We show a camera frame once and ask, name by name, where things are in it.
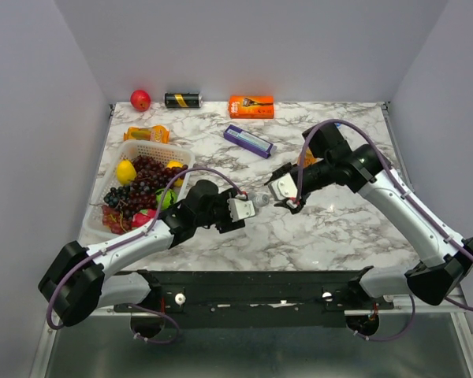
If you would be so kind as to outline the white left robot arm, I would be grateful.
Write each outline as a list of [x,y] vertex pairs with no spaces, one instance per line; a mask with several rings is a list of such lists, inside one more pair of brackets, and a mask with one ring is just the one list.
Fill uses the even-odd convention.
[[79,324],[97,308],[106,281],[123,268],[184,243],[198,228],[231,232],[254,215],[248,195],[235,188],[219,191],[215,183],[200,180],[184,199],[143,226],[90,246],[77,241],[65,244],[38,285],[48,301],[47,320],[57,314],[61,321],[57,328]]

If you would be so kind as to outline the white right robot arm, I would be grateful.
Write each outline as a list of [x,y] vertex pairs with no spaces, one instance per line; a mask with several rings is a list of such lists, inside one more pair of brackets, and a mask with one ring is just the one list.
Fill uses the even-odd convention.
[[300,212],[308,196],[332,184],[348,187],[375,206],[419,256],[410,269],[364,269],[348,287],[348,302],[362,309],[385,295],[414,295],[438,306],[473,266],[473,237],[464,238],[441,221],[399,177],[367,135],[353,150],[341,134],[342,120],[325,120],[303,133],[300,157],[308,151],[317,162],[302,161],[275,170],[266,182],[277,207]]

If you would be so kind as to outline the small water bottle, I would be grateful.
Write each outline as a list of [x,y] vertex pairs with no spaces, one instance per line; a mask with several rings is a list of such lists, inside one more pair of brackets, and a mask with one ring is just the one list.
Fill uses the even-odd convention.
[[248,200],[252,202],[256,210],[262,209],[270,204],[270,196],[267,193],[249,193]]

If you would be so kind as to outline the orange juice bottle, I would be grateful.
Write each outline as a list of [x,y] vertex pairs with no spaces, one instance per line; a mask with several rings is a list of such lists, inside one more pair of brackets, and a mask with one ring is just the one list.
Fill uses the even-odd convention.
[[305,154],[300,154],[297,158],[297,164],[299,165],[301,162],[301,158],[304,157],[304,168],[308,167],[309,165],[313,165],[318,161],[318,159],[312,154],[312,152],[307,149]]

